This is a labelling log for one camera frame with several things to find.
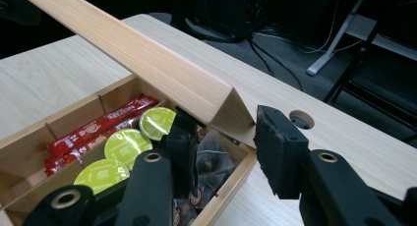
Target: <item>black electronic device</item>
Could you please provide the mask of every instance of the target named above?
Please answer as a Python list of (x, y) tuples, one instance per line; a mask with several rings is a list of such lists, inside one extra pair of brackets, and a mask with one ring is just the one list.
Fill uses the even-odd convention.
[(269, 17), (271, 0), (197, 0), (195, 24), (244, 39)]

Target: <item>wooden box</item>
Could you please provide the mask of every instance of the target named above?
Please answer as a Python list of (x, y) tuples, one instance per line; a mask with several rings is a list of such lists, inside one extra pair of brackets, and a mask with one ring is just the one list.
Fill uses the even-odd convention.
[[(45, 146), (141, 93), (156, 97), (160, 105), (170, 108), (175, 106), (164, 94), (137, 77), (129, 76), (0, 142), (1, 211), (6, 213), (13, 225), (21, 225), (47, 194), (72, 184), (82, 170), (79, 163), (73, 162), (46, 177), (43, 159), (50, 154)], [(86, 165), (104, 158), (104, 143), (105, 141), (82, 157)], [(196, 219), (195, 225), (212, 224), (215, 221), (257, 161), (253, 148), (232, 142), (227, 146), (233, 160), (240, 164)]]

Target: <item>black chair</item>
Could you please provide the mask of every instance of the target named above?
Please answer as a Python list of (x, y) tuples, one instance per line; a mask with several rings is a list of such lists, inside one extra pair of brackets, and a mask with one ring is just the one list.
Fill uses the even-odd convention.
[(346, 91), (417, 132), (417, 61), (375, 45), (377, 35), (417, 55), (417, 3), (395, 7), (376, 23), (324, 102), (335, 102)]

